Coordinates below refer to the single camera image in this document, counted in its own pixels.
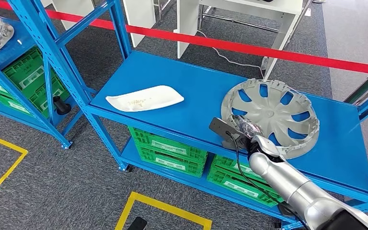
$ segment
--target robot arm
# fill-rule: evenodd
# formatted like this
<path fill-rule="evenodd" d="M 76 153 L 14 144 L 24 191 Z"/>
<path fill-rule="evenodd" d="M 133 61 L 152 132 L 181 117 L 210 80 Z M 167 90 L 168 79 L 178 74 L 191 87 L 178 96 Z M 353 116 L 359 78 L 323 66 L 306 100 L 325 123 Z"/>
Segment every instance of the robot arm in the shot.
<path fill-rule="evenodd" d="M 280 156 L 270 140 L 255 135 L 250 168 L 299 214 L 312 230 L 368 230 L 368 216 L 335 199 Z"/>
<path fill-rule="evenodd" d="M 298 213 L 311 230 L 368 230 L 368 216 L 335 199 L 289 164 L 259 126 L 242 116 L 228 125 L 214 117 L 209 128 L 224 138 L 222 145 L 248 150 L 249 166 Z"/>

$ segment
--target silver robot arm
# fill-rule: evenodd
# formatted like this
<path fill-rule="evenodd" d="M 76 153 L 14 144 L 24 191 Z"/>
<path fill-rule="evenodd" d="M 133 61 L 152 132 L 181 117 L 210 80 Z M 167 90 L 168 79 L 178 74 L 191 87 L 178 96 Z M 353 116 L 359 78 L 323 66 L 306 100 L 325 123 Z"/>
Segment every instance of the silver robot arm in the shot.
<path fill-rule="evenodd" d="M 250 168 L 295 209 L 311 230 L 368 230 L 368 216 L 335 199 L 282 158 L 274 143 L 252 138 Z"/>

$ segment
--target blue shelving unit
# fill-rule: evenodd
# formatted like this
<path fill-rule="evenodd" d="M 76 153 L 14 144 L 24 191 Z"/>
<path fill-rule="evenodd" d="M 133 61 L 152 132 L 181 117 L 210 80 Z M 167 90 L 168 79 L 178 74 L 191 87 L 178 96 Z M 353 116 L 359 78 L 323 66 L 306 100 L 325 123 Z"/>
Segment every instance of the blue shelving unit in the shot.
<path fill-rule="evenodd" d="M 244 81 L 244 78 L 132 51 L 119 1 L 106 0 L 61 36 L 53 29 L 40 0 L 8 2 L 45 54 L 45 60 L 65 83 L 81 111 L 115 158 L 120 170 L 125 171 L 129 164 L 135 165 L 277 217 L 283 221 L 284 229 L 301 226 L 294 218 L 283 216 L 277 207 L 268 208 L 206 180 L 213 154 L 236 158 L 233 151 L 221 146 L 221 139 L 208 129 L 208 125 L 213 117 L 220 117 L 220 105 L 224 95 L 234 85 Z M 64 45 L 105 11 L 110 12 L 124 62 L 92 98 Z M 184 101 L 163 109 L 126 113 L 114 109 L 105 100 L 105 96 L 121 95 L 156 85 L 173 87 L 184 97 Z M 358 108 L 311 94 L 307 96 L 321 121 L 320 137 L 313 150 L 291 160 L 290 163 L 320 187 L 351 197 L 353 200 L 349 201 L 350 205 L 368 211 L 368 160 Z M 204 174 L 201 178 L 194 178 L 144 162 L 140 159 L 132 140 L 128 141 L 120 152 L 99 117 L 211 152 Z M 246 161 L 245 155 L 242 154 L 241 160 Z"/>
<path fill-rule="evenodd" d="M 26 51 L 35 46 L 35 41 L 32 39 L 28 31 L 20 21 L 6 18 L 2 19 L 4 22 L 13 26 L 14 34 L 13 37 L 5 44 L 5 46 L 2 49 L 0 49 L 0 70 L 3 70 L 17 58 L 22 56 Z M 65 115 L 58 115 L 57 113 L 54 112 L 53 107 L 51 107 L 50 117 L 48 119 L 43 117 L 41 113 L 37 111 L 33 105 L 30 104 L 28 99 L 26 99 L 1 72 L 0 72 L 0 85 L 3 85 L 7 91 L 12 93 L 12 95 L 15 95 L 18 101 L 21 102 L 23 106 L 28 111 L 30 111 L 31 114 L 33 114 L 33 116 L 29 116 L 25 113 L 8 108 L 1 103 L 0 103 L 0 115 L 6 116 L 15 121 L 21 122 L 25 125 L 28 125 L 30 127 L 36 128 L 38 130 L 53 135 L 61 142 L 62 147 L 65 149 L 67 149 L 72 144 L 72 142 L 68 141 L 64 136 L 72 128 L 75 122 L 81 117 L 82 113 L 78 113 L 76 116 L 74 116 L 74 118 L 64 128 L 64 130 L 62 132 L 59 132 L 57 131 L 56 126 L 60 123 L 61 120 L 65 118 Z M 72 107 L 76 105 L 75 100 L 71 96 L 65 102 L 69 103 Z"/>

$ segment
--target black knob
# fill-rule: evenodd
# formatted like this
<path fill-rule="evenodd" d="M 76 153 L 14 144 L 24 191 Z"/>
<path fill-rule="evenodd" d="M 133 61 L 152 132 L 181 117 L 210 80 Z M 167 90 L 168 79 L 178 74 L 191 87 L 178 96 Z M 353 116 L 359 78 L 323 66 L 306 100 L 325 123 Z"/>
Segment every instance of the black knob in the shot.
<path fill-rule="evenodd" d="M 71 111 L 71 105 L 66 104 L 60 96 L 54 96 L 53 97 L 53 103 L 57 107 L 57 113 L 58 115 L 64 115 Z"/>

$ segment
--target white cable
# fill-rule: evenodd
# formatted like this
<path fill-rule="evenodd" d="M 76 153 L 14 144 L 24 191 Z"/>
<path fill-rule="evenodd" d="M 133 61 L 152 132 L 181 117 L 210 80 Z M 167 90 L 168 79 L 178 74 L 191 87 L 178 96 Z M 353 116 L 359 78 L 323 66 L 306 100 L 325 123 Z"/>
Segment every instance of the white cable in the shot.
<path fill-rule="evenodd" d="M 200 32 L 204 37 L 208 38 L 208 37 L 205 35 L 205 33 L 201 32 L 201 31 L 199 31 L 199 30 L 197 30 L 197 31 L 198 31 L 198 32 Z M 218 51 L 216 48 L 214 48 L 214 47 L 212 47 L 212 48 L 217 52 L 218 56 L 220 56 L 220 57 L 222 57 L 222 58 L 226 59 L 229 63 L 236 64 L 236 65 L 239 65 L 239 66 L 250 66 L 250 67 L 256 67 L 256 68 L 259 68 L 259 70 L 260 70 L 260 74 L 262 75 L 262 78 L 263 78 L 263 79 L 265 78 L 265 75 L 263 74 L 262 68 L 261 68 L 260 66 L 254 66 L 254 65 L 249 65 L 249 64 L 241 64 L 241 63 L 237 63 L 237 62 L 234 62 L 234 61 L 230 61 L 227 57 L 225 57 L 225 56 L 221 55 L 221 54 L 219 53 L 219 51 Z"/>

